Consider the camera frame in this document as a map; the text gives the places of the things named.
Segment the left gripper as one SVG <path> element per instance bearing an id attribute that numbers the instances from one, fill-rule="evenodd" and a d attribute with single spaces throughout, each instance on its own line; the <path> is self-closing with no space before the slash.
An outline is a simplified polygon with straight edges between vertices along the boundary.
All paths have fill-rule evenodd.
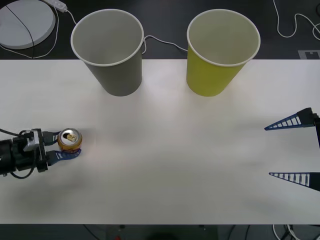
<path id="1" fill-rule="evenodd" d="M 41 129 L 23 130 L 20 134 L 12 133 L 11 152 L 14 159 L 14 167 L 18 171 L 37 169 L 38 172 L 48 170 L 60 161 L 67 161 L 77 158 L 81 149 L 73 152 L 48 151 L 45 146 L 52 146 L 58 141 L 60 132 L 41 131 Z"/>

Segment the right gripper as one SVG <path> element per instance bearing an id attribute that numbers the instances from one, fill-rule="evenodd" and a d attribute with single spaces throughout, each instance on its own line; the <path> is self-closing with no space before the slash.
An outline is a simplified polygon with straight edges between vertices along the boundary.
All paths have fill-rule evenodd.
<path id="1" fill-rule="evenodd" d="M 304 108 L 297 113 L 285 117 L 264 128 L 265 131 L 279 129 L 308 128 L 315 126 L 318 144 L 320 146 L 320 117 L 313 113 L 311 107 Z M 319 172 L 269 172 L 270 176 L 294 183 L 300 186 L 320 191 Z"/>

